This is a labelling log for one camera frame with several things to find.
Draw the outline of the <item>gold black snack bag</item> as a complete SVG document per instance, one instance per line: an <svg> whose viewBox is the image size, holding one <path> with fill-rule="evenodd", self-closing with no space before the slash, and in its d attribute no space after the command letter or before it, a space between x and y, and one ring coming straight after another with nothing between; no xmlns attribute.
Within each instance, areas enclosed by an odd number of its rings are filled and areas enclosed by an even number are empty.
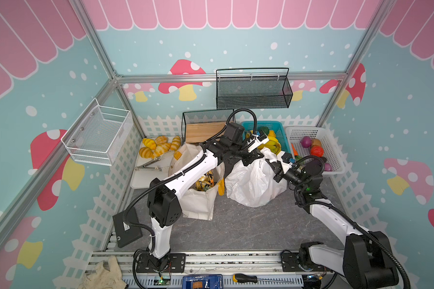
<svg viewBox="0 0 434 289"><path fill-rule="evenodd" d="M208 191L215 186L214 173L213 171L208 171L203 176L201 176L195 183L195 190L197 191Z"/></svg>

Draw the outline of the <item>white plastic grocery bag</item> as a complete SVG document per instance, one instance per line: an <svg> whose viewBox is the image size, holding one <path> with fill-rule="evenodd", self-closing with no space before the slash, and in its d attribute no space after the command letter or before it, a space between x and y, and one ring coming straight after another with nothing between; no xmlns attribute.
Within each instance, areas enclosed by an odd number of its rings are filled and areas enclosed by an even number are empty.
<svg viewBox="0 0 434 289"><path fill-rule="evenodd" d="M277 158L268 148L262 149L262 158L244 166L242 161L236 163L231 173L225 177L226 195L247 207L261 207L286 191L287 181L274 180L275 173L271 168Z"/></svg>

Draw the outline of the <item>white canvas tote bag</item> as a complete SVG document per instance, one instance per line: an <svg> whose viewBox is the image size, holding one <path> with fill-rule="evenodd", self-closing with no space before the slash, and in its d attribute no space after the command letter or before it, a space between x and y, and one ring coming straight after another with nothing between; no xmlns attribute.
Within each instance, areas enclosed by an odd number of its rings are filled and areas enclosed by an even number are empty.
<svg viewBox="0 0 434 289"><path fill-rule="evenodd" d="M170 177L192 161L202 149L193 144L185 143L181 146L171 160L168 171ZM225 164L221 163L212 170L214 186L209 189L197 189L194 183L180 199L184 217L200 220L212 220L214 204L218 194L219 185L223 185Z"/></svg>

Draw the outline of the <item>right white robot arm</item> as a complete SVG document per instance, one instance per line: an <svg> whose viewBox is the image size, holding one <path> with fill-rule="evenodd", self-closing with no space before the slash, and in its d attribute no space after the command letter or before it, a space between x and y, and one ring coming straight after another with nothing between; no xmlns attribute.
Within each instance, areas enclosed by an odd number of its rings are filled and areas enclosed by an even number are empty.
<svg viewBox="0 0 434 289"><path fill-rule="evenodd" d="M296 204L320 220L344 245L343 249L325 244L305 244L305 262L324 266L343 276L354 289L380 289L403 284L411 287L409 275L394 256L388 236L371 231L335 207L321 192L324 161L309 155L294 160L291 154L274 154L264 149L265 160L274 171L274 180L294 185Z"/></svg>

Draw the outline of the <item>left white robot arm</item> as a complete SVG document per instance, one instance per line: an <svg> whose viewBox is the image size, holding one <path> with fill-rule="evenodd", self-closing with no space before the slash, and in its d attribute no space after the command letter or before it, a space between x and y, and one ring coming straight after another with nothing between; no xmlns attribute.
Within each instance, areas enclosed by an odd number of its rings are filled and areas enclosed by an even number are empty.
<svg viewBox="0 0 434 289"><path fill-rule="evenodd" d="M268 141L266 135L259 136L253 131L251 137L243 139L244 127L231 120L237 113L246 112L253 118L253 128L258 126L256 114L248 108L233 111L226 120L223 129L214 136L198 145L198 154L182 169L170 177L160 181L154 179L150 187L136 197L127 206L122 221L131 227L145 229L150 235L148 250L150 259L161 265L170 255L170 238L173 224L182 215L180 200L184 193L205 175L220 164L225 165L225 171L230 173L233 166L242 161L248 166L264 155L258 147ZM151 218L151 226L127 219L129 212L143 198L147 197L147 207Z"/></svg>

